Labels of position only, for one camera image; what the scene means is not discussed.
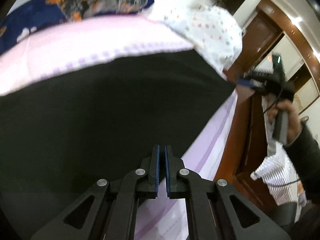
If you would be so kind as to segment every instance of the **ceiling light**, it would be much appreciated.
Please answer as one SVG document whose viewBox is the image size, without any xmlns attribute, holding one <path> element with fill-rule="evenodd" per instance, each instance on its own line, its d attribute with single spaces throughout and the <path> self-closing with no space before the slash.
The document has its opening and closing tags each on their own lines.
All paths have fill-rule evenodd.
<svg viewBox="0 0 320 240">
<path fill-rule="evenodd" d="M 316 50 L 314 48 L 312 48 L 313 50 L 313 54 L 317 57 L 320 58 L 320 53 L 316 52 Z"/>
<path fill-rule="evenodd" d="M 301 17 L 297 17 L 297 18 L 292 19 L 292 23 L 293 24 L 296 24 L 296 23 L 299 23 L 299 22 L 302 22 L 302 18 Z"/>
<path fill-rule="evenodd" d="M 298 28 L 299 31 L 302 32 L 301 26 L 299 25 L 299 23 L 296 23 L 295 26 Z"/>
</svg>

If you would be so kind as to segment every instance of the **pink pillowcase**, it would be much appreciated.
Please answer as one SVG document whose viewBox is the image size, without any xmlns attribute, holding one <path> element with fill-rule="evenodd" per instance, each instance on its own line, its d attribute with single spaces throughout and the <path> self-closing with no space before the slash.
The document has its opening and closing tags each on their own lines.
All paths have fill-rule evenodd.
<svg viewBox="0 0 320 240">
<path fill-rule="evenodd" d="M 119 57 L 190 50 L 193 45 L 142 16 L 103 16 L 34 33 L 0 56 L 0 95 Z"/>
</svg>

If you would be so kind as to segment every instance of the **striped cloth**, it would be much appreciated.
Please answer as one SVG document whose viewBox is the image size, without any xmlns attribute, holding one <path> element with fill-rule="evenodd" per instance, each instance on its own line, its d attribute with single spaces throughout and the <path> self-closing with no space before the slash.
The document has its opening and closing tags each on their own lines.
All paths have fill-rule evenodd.
<svg viewBox="0 0 320 240">
<path fill-rule="evenodd" d="M 267 103 L 264 98 L 262 98 L 262 108 L 264 111 L 267 109 Z M 267 114 L 265 114 L 264 120 L 268 142 L 268 156 L 259 168 L 251 174 L 251 178 L 253 180 L 262 178 L 263 182 L 268 185 L 270 194 L 275 199 L 277 205 L 289 202 L 298 203 L 298 182 L 284 187 L 274 187 L 296 181 L 299 177 L 282 144 L 272 138 L 273 126 L 269 124 Z"/>
</svg>

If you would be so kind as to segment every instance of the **dark sleeve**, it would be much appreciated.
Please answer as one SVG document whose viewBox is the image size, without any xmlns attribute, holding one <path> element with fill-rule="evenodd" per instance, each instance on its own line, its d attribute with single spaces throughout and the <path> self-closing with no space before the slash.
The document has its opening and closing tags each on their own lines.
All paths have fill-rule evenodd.
<svg viewBox="0 0 320 240">
<path fill-rule="evenodd" d="M 320 204 L 320 149 L 304 124 L 299 137 L 285 150 L 302 181 L 307 199 Z"/>
</svg>

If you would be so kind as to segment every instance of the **hand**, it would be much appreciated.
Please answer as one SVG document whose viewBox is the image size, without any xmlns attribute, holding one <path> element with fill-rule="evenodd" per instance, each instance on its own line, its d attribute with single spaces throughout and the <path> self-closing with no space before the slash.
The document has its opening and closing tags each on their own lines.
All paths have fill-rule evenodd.
<svg viewBox="0 0 320 240">
<path fill-rule="evenodd" d="M 268 102 L 268 107 L 271 106 L 273 101 L 270 100 L 270 98 L 266 98 Z M 287 133 L 287 140 L 288 143 L 291 143 L 295 138 L 299 135 L 302 129 L 302 125 L 299 119 L 298 112 L 294 108 L 292 102 L 289 100 L 284 100 L 282 102 L 279 102 L 277 105 L 274 105 L 268 112 L 268 121 L 270 123 L 273 122 L 276 115 L 278 114 L 278 110 L 284 110 L 288 112 L 288 133 Z"/>
</svg>

